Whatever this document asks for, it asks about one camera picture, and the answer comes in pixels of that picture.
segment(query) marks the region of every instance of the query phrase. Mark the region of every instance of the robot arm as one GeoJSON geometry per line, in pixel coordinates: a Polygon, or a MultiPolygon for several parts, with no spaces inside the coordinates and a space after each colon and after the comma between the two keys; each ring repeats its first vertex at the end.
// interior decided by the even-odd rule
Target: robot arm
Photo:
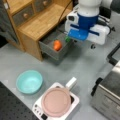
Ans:
{"type": "Polygon", "coordinates": [[[103,45],[110,32],[108,25],[99,25],[99,7],[120,13],[120,0],[79,0],[79,7],[67,16],[65,30],[68,37],[103,45]]]}

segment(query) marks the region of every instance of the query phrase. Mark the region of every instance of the bowl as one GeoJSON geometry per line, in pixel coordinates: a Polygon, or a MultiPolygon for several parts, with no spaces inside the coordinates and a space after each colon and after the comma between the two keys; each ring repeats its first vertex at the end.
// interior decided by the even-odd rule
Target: bowl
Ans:
{"type": "Polygon", "coordinates": [[[29,70],[18,76],[16,86],[22,93],[34,94],[40,89],[42,83],[42,75],[35,70],[29,70]]]}

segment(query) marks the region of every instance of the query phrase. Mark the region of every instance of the drawer front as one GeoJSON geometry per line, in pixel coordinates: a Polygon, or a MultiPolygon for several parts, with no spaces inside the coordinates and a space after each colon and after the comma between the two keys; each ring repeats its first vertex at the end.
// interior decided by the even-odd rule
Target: drawer front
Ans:
{"type": "Polygon", "coordinates": [[[29,18],[31,18],[34,15],[34,11],[32,8],[32,5],[29,5],[28,7],[22,9],[20,12],[16,13],[13,16],[13,20],[16,26],[22,24],[29,18]]]}
{"type": "Polygon", "coordinates": [[[40,12],[44,10],[51,3],[52,3],[52,0],[35,0],[34,6],[36,9],[36,12],[40,12]]]}

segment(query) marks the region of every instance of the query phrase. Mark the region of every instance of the frying pan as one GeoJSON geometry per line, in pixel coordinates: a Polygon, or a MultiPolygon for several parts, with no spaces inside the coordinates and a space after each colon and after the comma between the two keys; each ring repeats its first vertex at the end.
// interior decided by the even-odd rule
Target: frying pan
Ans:
{"type": "Polygon", "coordinates": [[[52,88],[42,97],[42,109],[51,117],[61,117],[71,106],[70,89],[76,84],[73,77],[63,88],[52,88]]]}

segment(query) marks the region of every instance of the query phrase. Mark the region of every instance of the shelf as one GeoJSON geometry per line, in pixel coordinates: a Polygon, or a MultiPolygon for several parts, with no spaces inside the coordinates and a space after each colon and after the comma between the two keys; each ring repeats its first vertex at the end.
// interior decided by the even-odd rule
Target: shelf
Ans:
{"type": "MultiPolygon", "coordinates": [[[[57,25],[63,10],[64,7],[57,4],[52,4],[46,8],[46,10],[22,25],[19,28],[19,32],[34,41],[38,41],[57,25]]],[[[67,9],[63,14],[62,19],[64,19],[70,11],[71,10],[67,9]]]]}
{"type": "Polygon", "coordinates": [[[15,14],[28,4],[32,3],[32,0],[7,0],[9,7],[10,7],[10,13],[15,14]]]}

